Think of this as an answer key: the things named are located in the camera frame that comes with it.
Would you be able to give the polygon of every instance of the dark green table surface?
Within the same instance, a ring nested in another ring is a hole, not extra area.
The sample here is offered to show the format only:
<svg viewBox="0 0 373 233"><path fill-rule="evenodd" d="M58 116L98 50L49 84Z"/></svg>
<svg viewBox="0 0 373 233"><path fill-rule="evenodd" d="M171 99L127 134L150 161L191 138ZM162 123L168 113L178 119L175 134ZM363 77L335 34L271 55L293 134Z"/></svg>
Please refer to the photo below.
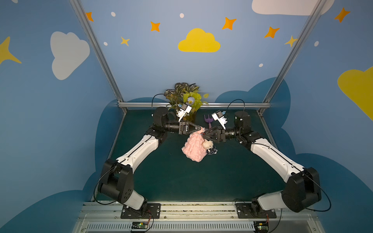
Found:
<svg viewBox="0 0 373 233"><path fill-rule="evenodd" d="M203 115L216 110L200 109L196 124L208 127ZM252 129L267 134L255 110L247 110ZM228 110L227 127L234 126L234 113ZM151 110L129 110L120 130L112 158L118 158L136 145L153 123ZM135 190L150 201L234 201L251 198L285 187L281 177L259 156L235 140L215 144L217 154L206 155L199 163L181 151L187 135L168 133L167 140L138 166ZM98 200L110 198L98 194Z"/></svg>

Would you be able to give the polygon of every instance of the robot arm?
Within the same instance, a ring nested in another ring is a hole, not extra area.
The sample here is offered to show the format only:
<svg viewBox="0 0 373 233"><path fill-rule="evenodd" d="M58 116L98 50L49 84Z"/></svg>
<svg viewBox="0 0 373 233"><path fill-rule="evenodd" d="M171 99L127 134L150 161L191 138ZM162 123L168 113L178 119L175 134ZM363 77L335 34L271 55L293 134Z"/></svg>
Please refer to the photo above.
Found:
<svg viewBox="0 0 373 233"><path fill-rule="evenodd" d="M216 115L221 123L220 119L224 118L224 112L217 111ZM286 183L282 191L252 199L251 212L256 216L261 216L265 211L276 208L289 208L294 212L300 212L321 200L319 174L315 169L312 167L306 169L294 162L259 133L252 131L251 118L247 112L236 112L234 124L235 127L228 128L221 123L221 126L207 130L204 138L216 143L226 142L233 138L238 139L241 145L269 164Z"/></svg>
<svg viewBox="0 0 373 233"><path fill-rule="evenodd" d="M166 140L167 132L190 134L201 129L188 121L169 121L165 107L157 108L153 119L153 125L131 150L116 160L108 159L105 162L97 189L98 192L131 208L138 216L143 216L146 211L147 200L134 191L133 173L136 168Z"/></svg>

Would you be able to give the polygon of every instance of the black cable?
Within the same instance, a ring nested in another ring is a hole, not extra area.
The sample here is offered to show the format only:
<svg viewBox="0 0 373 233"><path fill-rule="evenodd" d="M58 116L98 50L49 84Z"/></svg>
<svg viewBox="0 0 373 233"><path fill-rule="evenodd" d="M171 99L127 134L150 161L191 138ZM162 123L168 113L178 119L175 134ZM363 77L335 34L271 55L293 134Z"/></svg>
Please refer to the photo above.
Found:
<svg viewBox="0 0 373 233"><path fill-rule="evenodd" d="M277 228L277 227L279 226L279 224L280 224L281 217L282 217L282 209L281 209L280 219L279 219L279 222L277 223L276 227L273 228L273 230L271 230L270 232L267 232L267 233L271 233L271 232L273 232L274 230L276 230L276 228Z"/></svg>
<svg viewBox="0 0 373 233"><path fill-rule="evenodd" d="M332 202L329 198L329 196L326 194L326 192L320 187L320 185L318 185L313 179L311 179L308 175L306 175L304 173L304 171L301 171L299 170L296 166L294 166L291 162L289 162L288 160L286 160L282 155L280 155L277 151L275 151L272 147L270 146L267 146L267 145L264 145L264 144L260 144L260 143L252 143L252 144L255 144L255 145L262 145L262 146L265 146L265 147L268 147L270 148L272 151L274 151L276 154L278 154L281 158L283 158L286 162L288 162L291 166L293 166L295 169L297 169L299 172L301 172L303 175L305 175L308 179L310 179L313 183L315 183L320 189L321 191L323 191L323 193L325 194L325 196L327 197L328 201L329 201L329 208L326 209L326 210L313 210L313 209L309 209L309 208L306 208L307 210L312 210L312 211L317 211L317 212L326 212L328 210L330 210L332 208Z"/></svg>
<svg viewBox="0 0 373 233"><path fill-rule="evenodd" d="M153 110L153 100L154 98L157 96L157 95L163 95L164 93L160 93L160 94L156 94L155 96L153 96L153 99L151 100L151 109Z"/></svg>
<svg viewBox="0 0 373 233"><path fill-rule="evenodd" d="M103 174L103 175L98 179L97 184L95 185L94 190L93 190L93 199L95 200L95 202L97 202L97 203L99 203L99 204L101 204L101 205L110 205L110 204L113 204L114 202L116 202L116 201L112 201L112 202L110 202L110 203L106 203L106 204L101 203L101 202L98 202L98 200L97 200L97 198L96 198L96 195L95 195L95 191L96 191L97 185L100 183L100 180L101 180L101 179L102 179L102 178L103 178L107 173L114 171L117 167L118 167L118 166L113 167L112 169L110 169L109 171L107 171L105 174Z"/></svg>
<svg viewBox="0 0 373 233"><path fill-rule="evenodd" d="M150 229L153 227L153 225L154 225L154 217L153 217L153 215L152 215L151 213L149 213L149 214L150 214L150 216L152 217L153 222L151 223L151 226L150 226L146 231L144 231L144 233L147 232L148 230L150 230Z"/></svg>
<svg viewBox="0 0 373 233"><path fill-rule="evenodd" d="M234 101L236 101L236 100L241 100L241 101L244 103L244 111L245 111L245 101L243 101L242 99L235 99ZM227 109L225 110L225 112L227 112L229 106L230 106L234 101L232 101L232 102L230 102L230 103L228 104L228 107L227 107Z"/></svg>

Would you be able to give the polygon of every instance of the orange star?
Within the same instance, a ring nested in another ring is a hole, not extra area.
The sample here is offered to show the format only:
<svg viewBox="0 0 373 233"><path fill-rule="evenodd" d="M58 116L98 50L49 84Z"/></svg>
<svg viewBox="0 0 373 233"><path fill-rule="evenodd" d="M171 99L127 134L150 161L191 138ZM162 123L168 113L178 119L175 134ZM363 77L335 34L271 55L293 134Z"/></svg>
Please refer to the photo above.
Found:
<svg viewBox="0 0 373 233"><path fill-rule="evenodd" d="M227 17L225 17L225 25L223 26L222 30L226 28L232 30L234 21L236 21L236 19L228 19Z"/></svg>
<svg viewBox="0 0 373 233"><path fill-rule="evenodd" d="M161 23L153 23L151 22L151 31L159 31L159 25Z"/></svg>
<svg viewBox="0 0 373 233"><path fill-rule="evenodd" d="M92 12L89 12L89 13L86 13L87 14L87 18L88 20L92 21L93 22L93 19L92 19Z"/></svg>
<svg viewBox="0 0 373 233"><path fill-rule="evenodd" d="M266 34L266 36L264 38L266 38L266 37L272 37L272 38L274 38L275 34L276 34L276 32L278 30L279 30L279 28L273 29L273 28L269 27L269 31L268 31L268 33Z"/></svg>
<svg viewBox="0 0 373 233"><path fill-rule="evenodd" d="M339 13L339 15L337 15L337 17L335 17L334 19L338 19L340 23L342 23L342 20L343 18L348 15L351 11L345 11L345 8L342 8L341 12Z"/></svg>

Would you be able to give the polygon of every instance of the yellow cloud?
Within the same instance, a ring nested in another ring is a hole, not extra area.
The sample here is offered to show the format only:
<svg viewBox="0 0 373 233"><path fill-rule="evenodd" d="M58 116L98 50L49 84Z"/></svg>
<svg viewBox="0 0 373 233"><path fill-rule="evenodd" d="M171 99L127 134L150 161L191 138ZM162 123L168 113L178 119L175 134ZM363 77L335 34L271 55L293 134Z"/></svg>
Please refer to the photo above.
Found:
<svg viewBox="0 0 373 233"><path fill-rule="evenodd" d="M191 30L186 38L179 43L180 51L213 53L220 49L220 43L215 41L214 35L200 28Z"/></svg>
<svg viewBox="0 0 373 233"><path fill-rule="evenodd" d="M348 98L373 120L373 67L365 72L348 70L338 78L338 86Z"/></svg>

